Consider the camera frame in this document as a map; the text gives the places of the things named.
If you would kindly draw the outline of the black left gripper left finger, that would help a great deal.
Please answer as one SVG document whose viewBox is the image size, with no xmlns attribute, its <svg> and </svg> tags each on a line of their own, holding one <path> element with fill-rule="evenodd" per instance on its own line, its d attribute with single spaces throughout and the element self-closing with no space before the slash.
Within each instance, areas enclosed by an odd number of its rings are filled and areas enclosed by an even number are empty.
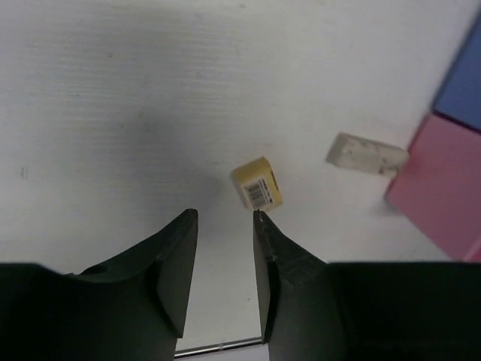
<svg viewBox="0 0 481 361">
<path fill-rule="evenodd" d="M 1 266 L 3 360 L 171 360 L 183 336 L 198 239 L 188 209 L 80 274 Z"/>
</svg>

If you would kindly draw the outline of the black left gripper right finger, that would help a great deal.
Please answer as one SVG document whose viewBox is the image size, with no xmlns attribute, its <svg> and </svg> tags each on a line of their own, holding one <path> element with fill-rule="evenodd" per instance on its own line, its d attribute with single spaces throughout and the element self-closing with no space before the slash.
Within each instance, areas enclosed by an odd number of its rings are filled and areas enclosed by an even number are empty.
<svg viewBox="0 0 481 361">
<path fill-rule="evenodd" d="M 262 211 L 253 251 L 272 360 L 480 358 L 477 263 L 326 263 Z"/>
</svg>

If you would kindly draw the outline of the small beige eraser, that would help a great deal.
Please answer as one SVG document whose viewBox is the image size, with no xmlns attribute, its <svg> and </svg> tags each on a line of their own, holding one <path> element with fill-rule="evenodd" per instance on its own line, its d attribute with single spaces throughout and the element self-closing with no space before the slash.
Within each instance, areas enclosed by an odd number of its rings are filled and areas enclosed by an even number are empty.
<svg viewBox="0 0 481 361">
<path fill-rule="evenodd" d="M 263 156 L 234 169 L 231 180 L 250 211 L 269 211 L 283 203 L 274 170 Z"/>
</svg>

